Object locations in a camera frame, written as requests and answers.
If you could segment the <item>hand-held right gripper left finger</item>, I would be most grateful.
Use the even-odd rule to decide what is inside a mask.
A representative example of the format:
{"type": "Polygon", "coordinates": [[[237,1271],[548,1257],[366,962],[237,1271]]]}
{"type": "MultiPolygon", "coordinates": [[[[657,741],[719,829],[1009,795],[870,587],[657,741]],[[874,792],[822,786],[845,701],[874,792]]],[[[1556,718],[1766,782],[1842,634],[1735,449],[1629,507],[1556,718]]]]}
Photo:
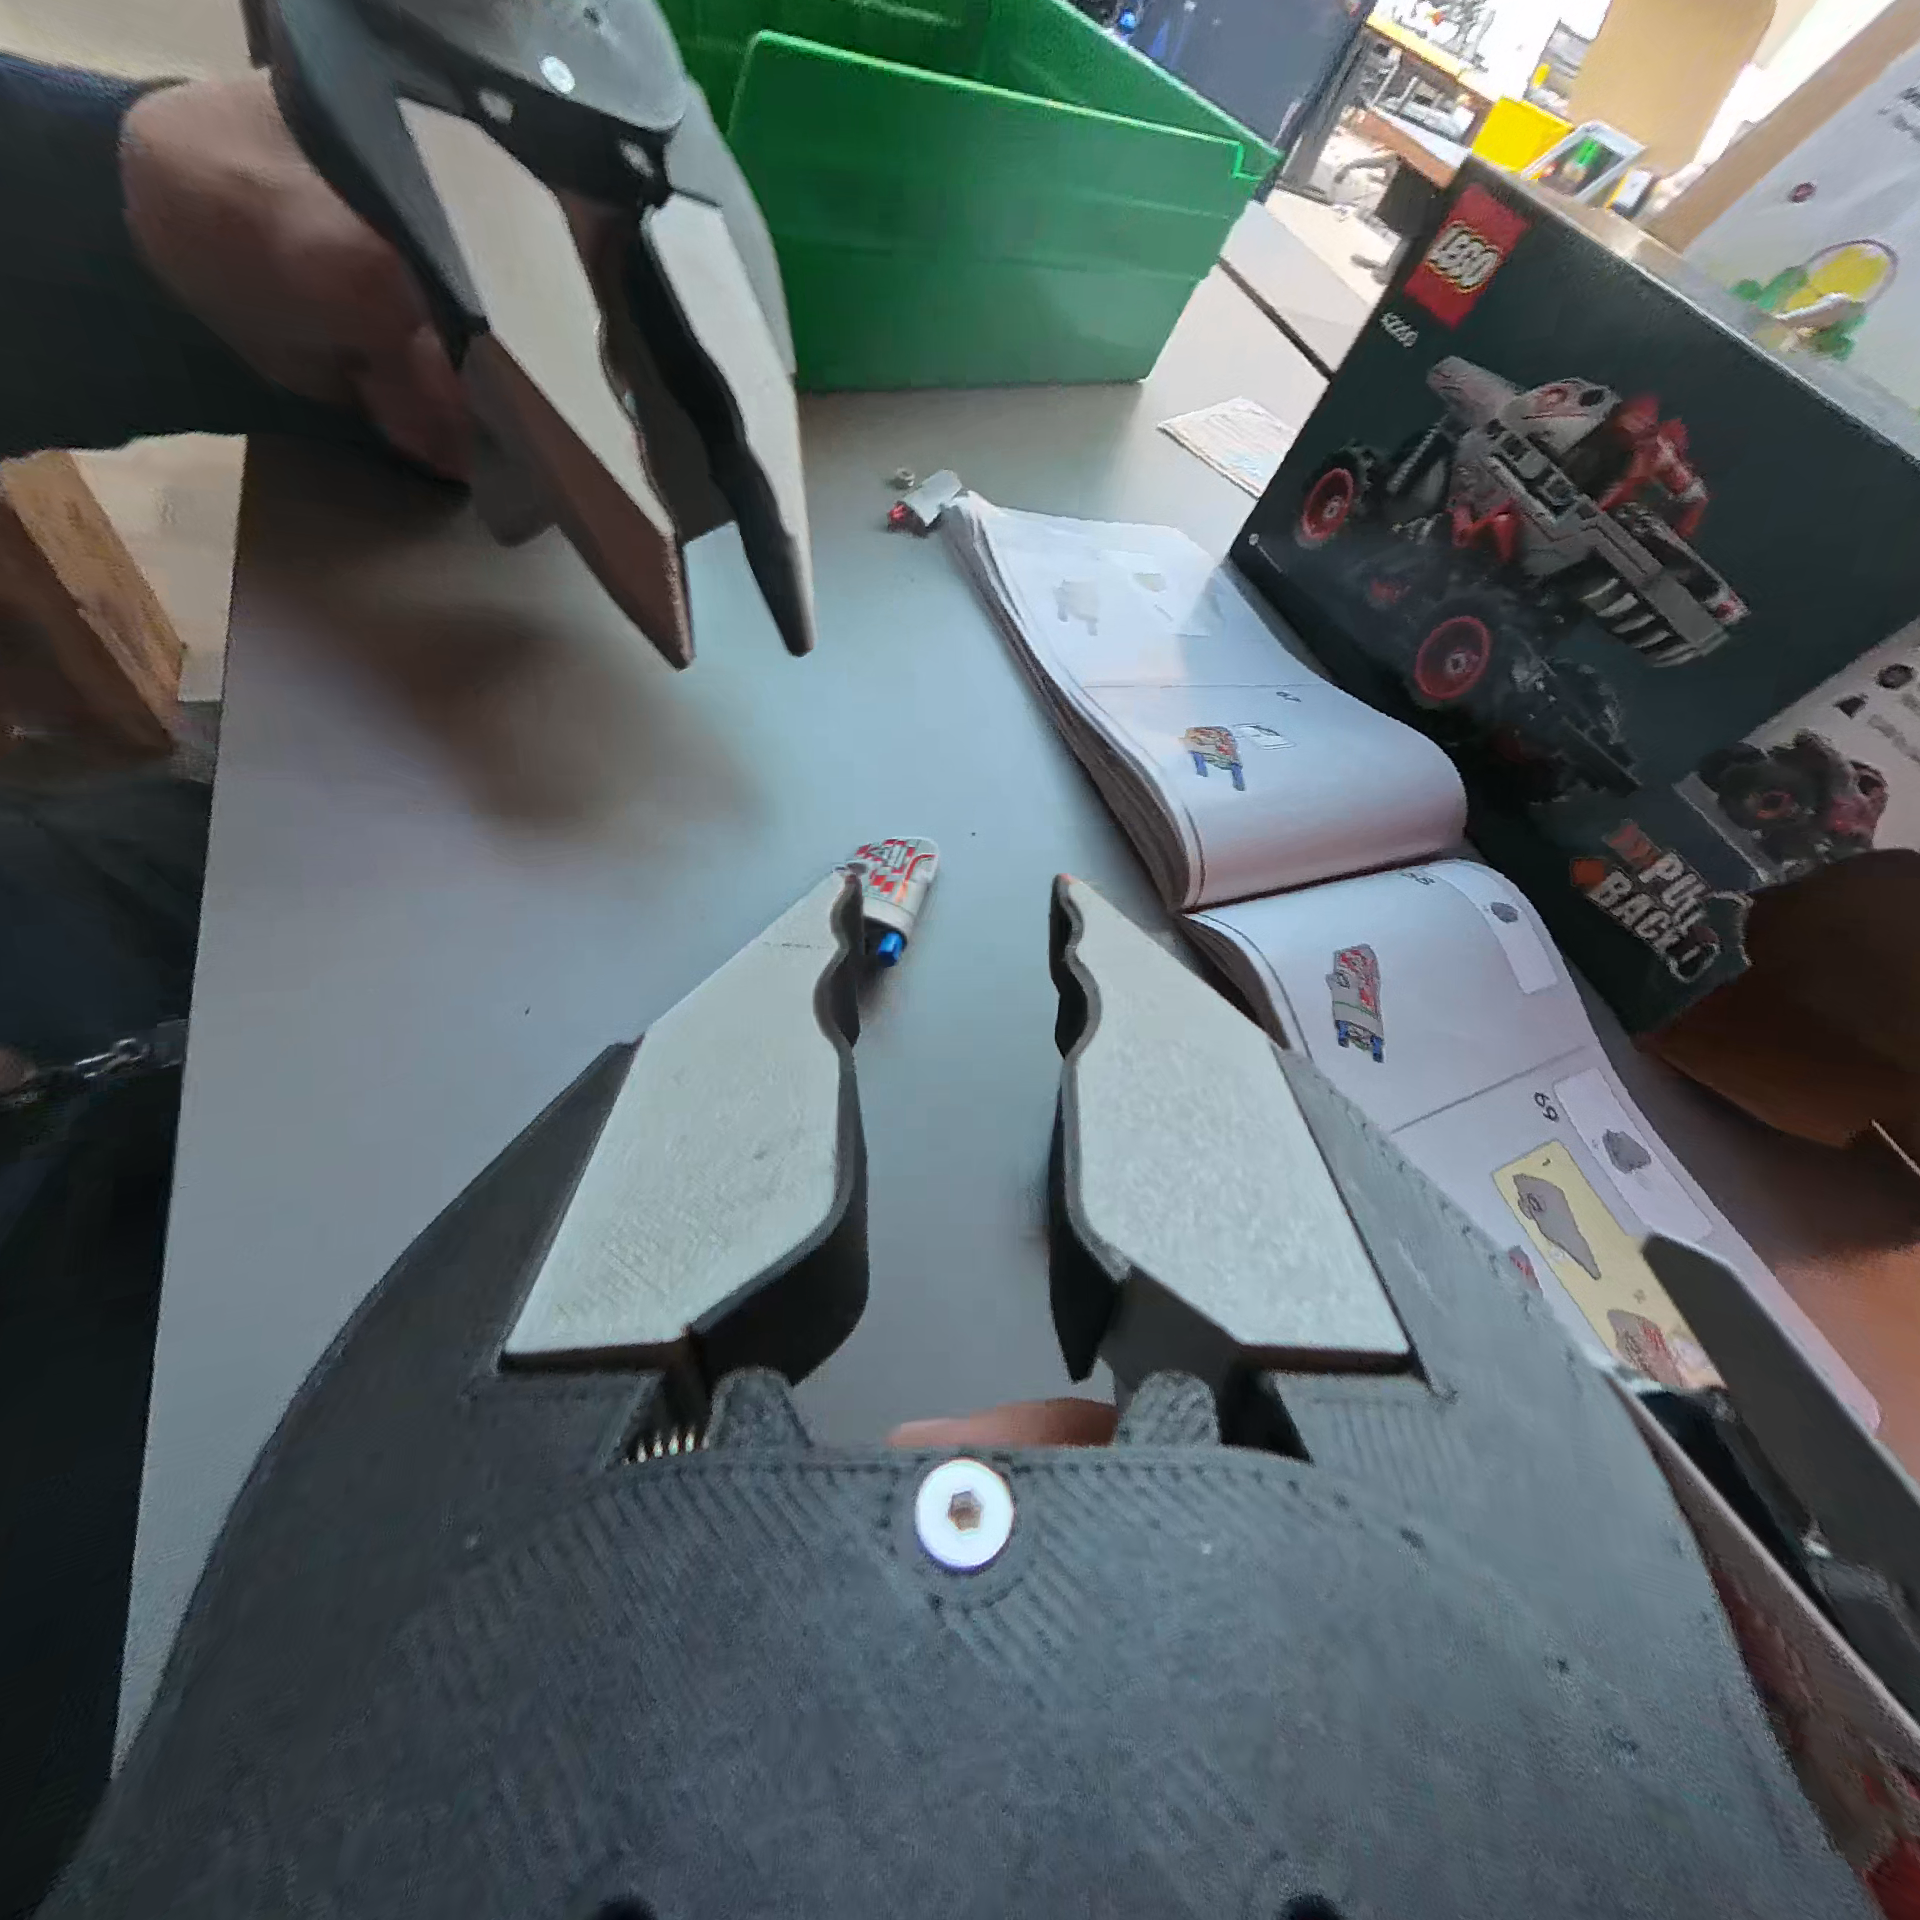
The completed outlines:
{"type": "Polygon", "coordinates": [[[764,1368],[868,1299],[857,882],[830,872],[637,1040],[500,1349],[511,1374],[764,1368]]]}

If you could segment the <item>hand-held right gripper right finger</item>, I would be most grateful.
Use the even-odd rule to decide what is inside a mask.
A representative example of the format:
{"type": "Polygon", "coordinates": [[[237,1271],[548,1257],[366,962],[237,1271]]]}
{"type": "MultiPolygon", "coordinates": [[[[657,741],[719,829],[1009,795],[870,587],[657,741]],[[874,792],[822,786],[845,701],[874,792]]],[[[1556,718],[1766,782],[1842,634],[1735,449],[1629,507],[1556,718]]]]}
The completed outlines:
{"type": "Polygon", "coordinates": [[[1092,885],[1046,904],[1046,1299],[1067,1376],[1405,1376],[1415,1350],[1283,1049],[1092,885]]]}

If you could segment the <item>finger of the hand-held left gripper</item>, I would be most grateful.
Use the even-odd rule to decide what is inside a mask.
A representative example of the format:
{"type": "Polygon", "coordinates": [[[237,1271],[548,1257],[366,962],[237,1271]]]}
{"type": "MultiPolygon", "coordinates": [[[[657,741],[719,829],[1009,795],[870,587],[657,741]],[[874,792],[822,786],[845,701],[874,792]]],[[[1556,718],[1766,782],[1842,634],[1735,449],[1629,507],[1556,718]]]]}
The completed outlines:
{"type": "Polygon", "coordinates": [[[730,523],[790,655],[818,642],[796,351],[773,235],[707,95],[685,86],[677,127],[621,149],[649,160],[619,255],[641,457],[684,544],[730,523]]]}
{"type": "Polygon", "coordinates": [[[606,317],[563,198],[476,122],[404,103],[482,322],[462,378],[471,497],[505,545],[566,541],[677,669],[693,662],[681,539],[606,362],[606,317]]]}

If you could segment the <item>grey lego piece red sticker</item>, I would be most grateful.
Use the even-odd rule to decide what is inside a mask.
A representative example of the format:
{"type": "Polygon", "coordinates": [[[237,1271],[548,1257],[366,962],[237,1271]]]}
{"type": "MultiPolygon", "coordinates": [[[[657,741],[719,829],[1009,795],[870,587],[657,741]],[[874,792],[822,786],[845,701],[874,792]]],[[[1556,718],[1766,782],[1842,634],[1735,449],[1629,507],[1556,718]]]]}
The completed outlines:
{"type": "Polygon", "coordinates": [[[897,966],[911,943],[931,887],[940,871],[940,848],[921,833],[870,838],[838,864],[857,887],[862,951],[870,966],[897,966]]]}

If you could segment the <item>person's left forearm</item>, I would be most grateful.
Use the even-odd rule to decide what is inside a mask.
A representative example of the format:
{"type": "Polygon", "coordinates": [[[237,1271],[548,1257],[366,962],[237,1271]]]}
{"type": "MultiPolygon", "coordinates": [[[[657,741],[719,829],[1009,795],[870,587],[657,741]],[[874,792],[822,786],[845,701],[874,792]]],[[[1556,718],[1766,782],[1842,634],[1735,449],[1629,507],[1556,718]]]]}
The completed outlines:
{"type": "Polygon", "coordinates": [[[180,433],[371,448],[358,413],[254,373],[141,262],[118,137],[158,88],[2,54],[2,457],[180,433]]]}

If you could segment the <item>lego instruction booklet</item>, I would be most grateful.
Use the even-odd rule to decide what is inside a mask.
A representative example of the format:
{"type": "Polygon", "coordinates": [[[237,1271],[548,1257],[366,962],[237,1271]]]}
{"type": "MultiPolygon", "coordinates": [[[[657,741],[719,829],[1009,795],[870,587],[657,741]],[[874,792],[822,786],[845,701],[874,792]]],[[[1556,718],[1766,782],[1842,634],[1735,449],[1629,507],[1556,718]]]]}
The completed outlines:
{"type": "Polygon", "coordinates": [[[1196,947],[1594,1353],[1721,1385],[1641,1255],[1669,1235],[1732,1269],[1881,1425],[1619,1081],[1540,913],[1460,855],[1468,799],[1438,744],[1297,657],[1177,529],[975,491],[940,527],[1196,947]]]}

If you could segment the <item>person's left hand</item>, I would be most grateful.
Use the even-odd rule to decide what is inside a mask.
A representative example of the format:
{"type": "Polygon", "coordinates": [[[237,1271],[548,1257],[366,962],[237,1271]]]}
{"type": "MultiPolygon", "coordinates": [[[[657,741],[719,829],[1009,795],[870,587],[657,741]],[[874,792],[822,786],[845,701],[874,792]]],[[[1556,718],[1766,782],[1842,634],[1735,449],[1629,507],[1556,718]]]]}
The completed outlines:
{"type": "Polygon", "coordinates": [[[116,162],[135,251],[254,373],[469,477],[471,408],[426,294],[306,160],[268,77],[147,91],[116,162]]]}

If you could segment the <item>small paper sticker sheet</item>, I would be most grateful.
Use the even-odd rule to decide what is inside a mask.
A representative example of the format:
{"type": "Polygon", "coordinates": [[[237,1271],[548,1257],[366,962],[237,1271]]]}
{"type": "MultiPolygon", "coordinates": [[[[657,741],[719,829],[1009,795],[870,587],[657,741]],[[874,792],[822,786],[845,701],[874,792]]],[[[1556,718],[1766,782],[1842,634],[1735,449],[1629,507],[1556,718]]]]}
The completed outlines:
{"type": "Polygon", "coordinates": [[[1164,417],[1159,431],[1241,493],[1259,497],[1297,441],[1298,424],[1259,400],[1234,394],[1164,417]]]}

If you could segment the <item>dark background furniture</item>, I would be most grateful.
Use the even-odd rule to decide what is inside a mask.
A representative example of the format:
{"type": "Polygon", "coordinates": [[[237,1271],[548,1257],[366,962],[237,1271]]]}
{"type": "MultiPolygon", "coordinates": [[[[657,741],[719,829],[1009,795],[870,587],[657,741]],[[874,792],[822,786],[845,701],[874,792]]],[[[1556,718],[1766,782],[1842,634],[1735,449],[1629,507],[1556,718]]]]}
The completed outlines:
{"type": "Polygon", "coordinates": [[[1119,2],[1110,24],[1140,54],[1255,131],[1279,165],[1259,197],[1311,183],[1358,95],[1373,2],[1119,2]]]}

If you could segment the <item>dark grey angled panel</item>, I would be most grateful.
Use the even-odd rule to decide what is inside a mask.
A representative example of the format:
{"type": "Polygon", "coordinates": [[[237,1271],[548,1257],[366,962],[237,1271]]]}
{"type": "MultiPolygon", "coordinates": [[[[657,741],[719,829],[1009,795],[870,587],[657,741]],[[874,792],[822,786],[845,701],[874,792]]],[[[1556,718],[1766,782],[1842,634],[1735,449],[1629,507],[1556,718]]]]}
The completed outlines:
{"type": "Polygon", "coordinates": [[[1721,1448],[1809,1590],[1916,1711],[1916,1478],[1730,1269],[1662,1233],[1643,1257],[1721,1376],[1721,1448]]]}

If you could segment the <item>person's dark clothing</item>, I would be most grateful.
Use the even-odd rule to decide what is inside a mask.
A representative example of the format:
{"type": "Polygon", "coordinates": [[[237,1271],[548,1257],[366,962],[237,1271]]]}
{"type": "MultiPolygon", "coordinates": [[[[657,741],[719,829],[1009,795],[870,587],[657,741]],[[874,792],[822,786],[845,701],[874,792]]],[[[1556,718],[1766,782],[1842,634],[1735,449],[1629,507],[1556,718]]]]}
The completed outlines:
{"type": "Polygon", "coordinates": [[[4,784],[2,1912],[105,1786],[211,786],[4,784]]]}

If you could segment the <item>yellow box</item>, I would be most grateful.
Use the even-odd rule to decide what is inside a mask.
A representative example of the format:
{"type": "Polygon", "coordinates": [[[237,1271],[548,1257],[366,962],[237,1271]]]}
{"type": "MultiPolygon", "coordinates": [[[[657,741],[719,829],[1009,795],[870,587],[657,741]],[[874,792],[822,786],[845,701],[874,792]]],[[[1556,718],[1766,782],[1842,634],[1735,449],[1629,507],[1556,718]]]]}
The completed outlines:
{"type": "Polygon", "coordinates": [[[1481,117],[1470,153],[1495,168],[1523,173],[1555,149],[1572,122],[1535,103],[1502,95],[1481,117]]]}

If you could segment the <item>tan cardboard column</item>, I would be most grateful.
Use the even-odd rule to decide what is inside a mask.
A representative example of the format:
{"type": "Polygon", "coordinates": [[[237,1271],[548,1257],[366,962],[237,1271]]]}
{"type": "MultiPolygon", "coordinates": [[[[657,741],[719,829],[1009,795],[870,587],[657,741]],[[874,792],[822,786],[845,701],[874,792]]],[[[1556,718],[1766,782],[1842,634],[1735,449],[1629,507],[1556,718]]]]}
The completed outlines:
{"type": "Polygon", "coordinates": [[[1569,109],[1678,167],[1710,131],[1764,40],[1774,2],[1611,2],[1574,73],[1569,109]]]}

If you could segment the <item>white flower-print box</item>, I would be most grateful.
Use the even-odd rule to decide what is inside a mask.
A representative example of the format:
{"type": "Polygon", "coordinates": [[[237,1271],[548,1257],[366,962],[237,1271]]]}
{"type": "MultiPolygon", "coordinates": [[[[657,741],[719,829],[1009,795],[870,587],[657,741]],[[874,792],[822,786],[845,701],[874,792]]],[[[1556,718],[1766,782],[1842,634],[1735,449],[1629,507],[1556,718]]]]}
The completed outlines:
{"type": "Polygon", "coordinates": [[[1701,178],[1678,248],[1798,344],[1917,406],[1917,24],[1889,3],[1701,178]]]}

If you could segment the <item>wooden frame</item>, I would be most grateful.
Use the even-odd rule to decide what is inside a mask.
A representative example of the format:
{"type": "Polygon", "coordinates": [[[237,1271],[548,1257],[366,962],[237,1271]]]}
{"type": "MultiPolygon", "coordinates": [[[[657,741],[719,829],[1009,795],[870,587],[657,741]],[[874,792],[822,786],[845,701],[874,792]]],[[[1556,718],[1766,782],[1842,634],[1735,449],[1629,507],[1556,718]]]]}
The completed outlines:
{"type": "Polygon", "coordinates": [[[186,645],[76,457],[2,462],[4,753],[169,758],[186,645]]]}

